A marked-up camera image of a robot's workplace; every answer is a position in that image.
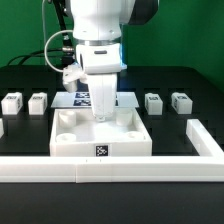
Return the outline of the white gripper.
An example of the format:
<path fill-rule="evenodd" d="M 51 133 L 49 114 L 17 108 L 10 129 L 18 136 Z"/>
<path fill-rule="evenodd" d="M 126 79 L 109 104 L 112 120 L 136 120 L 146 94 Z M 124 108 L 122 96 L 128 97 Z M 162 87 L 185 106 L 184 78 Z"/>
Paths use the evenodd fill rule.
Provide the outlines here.
<path fill-rule="evenodd" d="M 120 44 L 91 46 L 78 44 L 76 56 L 84 73 L 87 75 L 91 98 L 115 99 L 117 73 L 121 71 Z M 110 118 L 115 109 L 114 101 L 103 105 L 103 117 Z M 101 109 L 92 101 L 92 112 L 97 121 L 102 120 Z"/>

